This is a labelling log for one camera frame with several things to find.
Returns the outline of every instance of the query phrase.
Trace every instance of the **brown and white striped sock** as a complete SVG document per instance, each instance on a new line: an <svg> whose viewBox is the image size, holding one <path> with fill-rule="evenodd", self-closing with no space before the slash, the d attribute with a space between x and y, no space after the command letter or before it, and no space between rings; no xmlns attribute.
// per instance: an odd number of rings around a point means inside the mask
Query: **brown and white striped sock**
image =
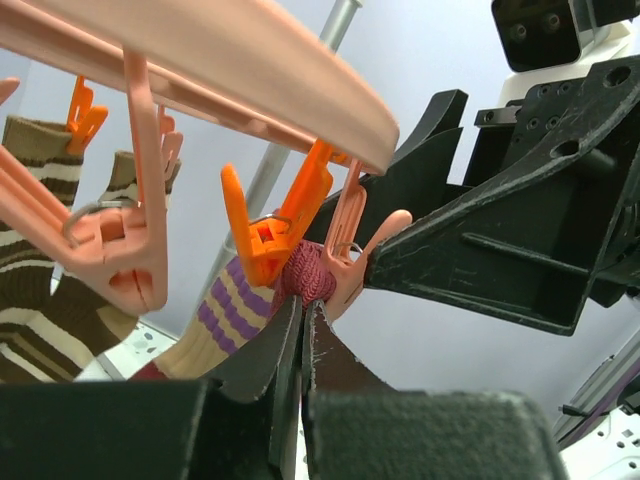
<svg viewBox="0 0 640 480"><path fill-rule="evenodd" d="M177 174L178 168L167 182L167 192ZM100 200L137 200L137 196L133 155L117 152L109 185ZM5 381L72 381L95 357L122 342L137 322L138 317L124 313L75 276L63 273L51 300L17 335L37 331L48 344L46 363L27 352L22 360L37 368L38 376Z"/></svg>
<svg viewBox="0 0 640 480"><path fill-rule="evenodd" d="M66 125L8 116L2 143L63 204L70 207L78 189L83 155L66 151ZM37 332L12 337L50 299L54 262L8 225L0 223L0 381L32 376L23 356L46 344Z"/></svg>

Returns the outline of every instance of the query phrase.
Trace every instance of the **orange clothespin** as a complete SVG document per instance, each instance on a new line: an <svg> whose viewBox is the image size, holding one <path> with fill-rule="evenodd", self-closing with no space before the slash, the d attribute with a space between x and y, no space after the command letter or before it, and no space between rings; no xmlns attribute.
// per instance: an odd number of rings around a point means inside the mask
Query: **orange clothespin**
<svg viewBox="0 0 640 480"><path fill-rule="evenodd" d="M0 219L107 301L142 315L167 301L165 181L147 60L125 49L124 66L140 203L96 202L71 214L0 146Z"/></svg>
<svg viewBox="0 0 640 480"><path fill-rule="evenodd" d="M0 105L7 101L20 86L20 80L15 77L0 80Z"/></svg>
<svg viewBox="0 0 640 480"><path fill-rule="evenodd" d="M362 166L355 159L351 162L322 250L322 260L336 279L336 290L325 304L329 322L340 318L362 292L371 251L413 221L407 210L396 210L380 225L364 249L353 242L367 201L367 192L358 183ZM360 254L356 260L350 256L353 249Z"/></svg>
<svg viewBox="0 0 640 480"><path fill-rule="evenodd" d="M222 191L231 233L247 282L270 286L284 268L329 194L333 177L327 164L337 153L317 140L277 215L250 221L242 186L232 165L222 169Z"/></svg>
<svg viewBox="0 0 640 480"><path fill-rule="evenodd" d="M164 179L169 180L178 162L184 135L176 131L175 120L165 113L162 105L158 105L158 126L164 162Z"/></svg>
<svg viewBox="0 0 640 480"><path fill-rule="evenodd" d="M85 86L84 77L77 77L67 116L67 131L73 134L67 152L72 155L84 152L109 114L107 107L92 106L92 102L93 90Z"/></svg>

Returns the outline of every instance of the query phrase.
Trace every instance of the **white robot part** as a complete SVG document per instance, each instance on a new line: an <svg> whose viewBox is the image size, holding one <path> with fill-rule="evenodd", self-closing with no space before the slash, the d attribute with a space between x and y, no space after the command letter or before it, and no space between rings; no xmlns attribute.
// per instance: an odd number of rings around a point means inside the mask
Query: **white robot part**
<svg viewBox="0 0 640 480"><path fill-rule="evenodd" d="M613 410L560 456L570 480L640 479L640 415Z"/></svg>
<svg viewBox="0 0 640 480"><path fill-rule="evenodd" d="M510 100L524 98L534 85L586 77L594 63L631 55L635 36L636 30L631 22L618 22L611 26L608 37L602 43L585 53L576 63L511 74L504 82L498 105L502 107Z"/></svg>

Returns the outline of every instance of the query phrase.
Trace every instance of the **metal hook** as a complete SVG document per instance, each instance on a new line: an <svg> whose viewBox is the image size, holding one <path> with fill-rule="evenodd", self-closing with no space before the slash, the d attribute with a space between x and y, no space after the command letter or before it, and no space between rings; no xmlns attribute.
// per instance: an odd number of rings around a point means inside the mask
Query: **metal hook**
<svg viewBox="0 0 640 480"><path fill-rule="evenodd" d="M287 224L287 231L284 233L289 233L289 230L291 230L291 226L293 225L293 222L291 221L290 218L287 217L281 217L280 215L276 215L275 213L267 213L266 215L263 215L260 218L256 218L255 220L251 220L249 222L249 225L255 225L256 223L259 223L263 220L267 220L269 218L273 218L274 220L277 220L279 222L284 222Z"/></svg>
<svg viewBox="0 0 640 480"><path fill-rule="evenodd" d="M71 214L71 216L64 222L62 225L62 235L69 242L72 247L77 247L80 245L80 242L73 236L71 233L71 229L75 226L76 223L80 221L82 217L85 215L90 215L92 213L101 212L102 210L106 210L108 208L125 208L125 207L137 207L138 202L135 200L101 200L98 202L89 203L84 207L80 208L77 212Z"/></svg>
<svg viewBox="0 0 640 480"><path fill-rule="evenodd" d="M358 252L360 255L364 253L360 245L358 245L356 242L345 242L345 243L339 243L335 247L333 247L332 255L335 255L336 253L338 253L338 250L340 250L343 247L349 247L349 250L353 249L356 252Z"/></svg>

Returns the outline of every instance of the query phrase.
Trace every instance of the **white wall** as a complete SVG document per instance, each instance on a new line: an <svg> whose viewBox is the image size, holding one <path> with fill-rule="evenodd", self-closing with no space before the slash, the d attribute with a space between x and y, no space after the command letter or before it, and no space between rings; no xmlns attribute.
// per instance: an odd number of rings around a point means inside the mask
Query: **white wall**
<svg viewBox="0 0 640 480"><path fill-rule="evenodd" d="M332 6L332 0L281 3L316 34ZM434 93L460 88L470 95L463 120L469 128L451 175L460 181L475 141L475 113L494 105L508 74L488 0L367 2L339 53L387 102L400 124L401 141ZM10 55L8 61L3 55L0 51L0 75L26 75L28 62ZM33 63L19 113L64 121L73 84L72 76ZM76 207L101 193L113 152L131 147L124 95L100 86L95 91L96 102L107 105L110 114L87 151ZM16 111L20 98L13 102L1 113ZM220 169L233 162L248 186L266 143L180 114L175 117L186 139L169 214L170 296L166 307L148 319L180 334L228 231ZM301 155L291 156L265 211L279 206L300 163ZM332 172L339 189L346 172ZM365 291L336 331L396 387L519 390L554 416L557 406L636 331L636 321L627 302L609 310L590 304L575 336L563 338L424 300Z"/></svg>

